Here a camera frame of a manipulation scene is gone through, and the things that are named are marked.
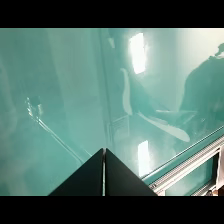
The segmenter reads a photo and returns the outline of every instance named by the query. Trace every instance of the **black object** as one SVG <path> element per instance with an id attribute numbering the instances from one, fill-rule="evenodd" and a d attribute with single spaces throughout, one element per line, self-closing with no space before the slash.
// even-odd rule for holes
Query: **black object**
<path id="1" fill-rule="evenodd" d="M 157 196 L 110 150 L 100 149 L 49 196 Z"/>

